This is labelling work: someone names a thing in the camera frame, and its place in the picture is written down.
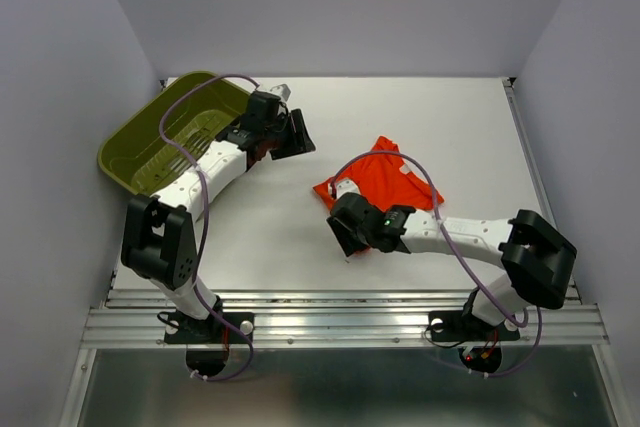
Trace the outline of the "orange t shirt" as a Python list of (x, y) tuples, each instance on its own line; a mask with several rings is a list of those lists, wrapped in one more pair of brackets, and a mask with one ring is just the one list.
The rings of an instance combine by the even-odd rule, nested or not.
[(328, 209), (329, 216), (337, 201), (331, 197), (329, 186), (345, 178), (354, 181), (359, 194), (382, 211), (403, 205), (414, 207), (415, 213), (429, 212), (443, 204), (445, 199), (440, 191), (415, 174), (408, 163), (395, 142), (380, 136), (369, 151), (315, 185), (313, 191)]

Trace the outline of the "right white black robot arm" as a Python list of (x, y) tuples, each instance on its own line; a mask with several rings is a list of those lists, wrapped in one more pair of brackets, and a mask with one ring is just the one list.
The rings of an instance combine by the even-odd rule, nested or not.
[(454, 256), (463, 269), (481, 261), (502, 269), (495, 281), (478, 282), (463, 308), (437, 312), (432, 331), (440, 342), (482, 340), (505, 322), (523, 326), (516, 314), (530, 306), (564, 306), (576, 247), (531, 210), (512, 219), (442, 218), (430, 211), (394, 205), (382, 211), (360, 194), (346, 193), (327, 223), (346, 256), (369, 248), (383, 253)]

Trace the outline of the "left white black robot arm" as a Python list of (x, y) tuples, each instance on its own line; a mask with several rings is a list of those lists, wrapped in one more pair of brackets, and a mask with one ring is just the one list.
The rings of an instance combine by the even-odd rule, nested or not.
[(231, 182), (265, 156), (274, 160), (314, 151), (300, 110), (287, 106), (285, 84), (249, 95), (244, 113), (205, 143), (177, 180), (158, 192), (136, 195), (128, 204), (121, 262), (150, 281), (179, 313), (171, 326), (188, 329), (199, 340), (215, 339), (223, 318), (219, 299), (198, 277), (201, 253), (195, 223)]

